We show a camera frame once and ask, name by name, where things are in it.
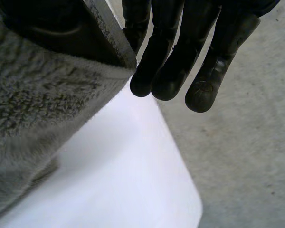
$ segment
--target gloved hand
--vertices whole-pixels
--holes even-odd
[[[204,63],[185,98],[189,109],[209,110],[224,75],[239,47],[280,0],[123,0],[124,33],[137,53],[145,38],[153,11],[153,34],[142,56],[130,88],[139,97],[150,92],[171,100],[185,82],[208,33],[218,17],[214,37]],[[180,37],[172,54],[183,10]]]

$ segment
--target dark object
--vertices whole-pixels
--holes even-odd
[[[259,25],[258,17],[271,11],[279,1],[152,0],[153,35],[131,80],[131,91],[139,97],[152,92],[160,100],[174,98],[194,66],[218,17],[211,47],[185,98],[189,109],[199,113],[209,110],[238,48]],[[123,8],[134,7],[135,2],[137,1],[123,0]],[[140,5],[143,2],[146,6],[150,3],[149,0],[139,0]],[[138,15],[148,15],[146,6],[141,8],[143,12]],[[180,37],[167,59],[182,8]],[[139,45],[133,41],[133,37],[128,40],[138,52]],[[141,44],[144,36],[137,37]]]
[[[221,11],[204,63],[186,94],[189,109],[202,113],[212,107],[238,48],[259,23],[260,19],[251,13]]]
[[[122,0],[125,27],[123,32],[137,54],[147,34],[151,0]]]
[[[153,34],[130,83],[136,96],[150,93],[151,82],[172,48],[183,4],[184,0],[152,0]]]
[[[6,26],[49,50],[123,66],[81,0],[0,0]]]

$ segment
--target fingertip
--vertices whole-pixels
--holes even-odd
[[[150,85],[137,81],[134,76],[130,82],[130,90],[137,97],[145,97],[151,92]]]
[[[216,93],[211,83],[196,82],[189,88],[185,103],[190,110],[196,113],[204,113],[212,107],[215,97]]]
[[[151,86],[153,96],[162,101],[172,100],[177,95],[175,83],[169,81],[154,80]]]

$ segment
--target concrete floor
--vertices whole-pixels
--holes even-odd
[[[178,96],[159,102],[202,197],[199,228],[285,228],[285,0],[240,48],[212,109],[197,114],[184,97],[212,35]]]

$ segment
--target gray fleece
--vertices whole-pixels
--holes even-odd
[[[105,1],[85,3],[124,68],[50,52],[0,21],[0,213],[135,70],[135,54]]]

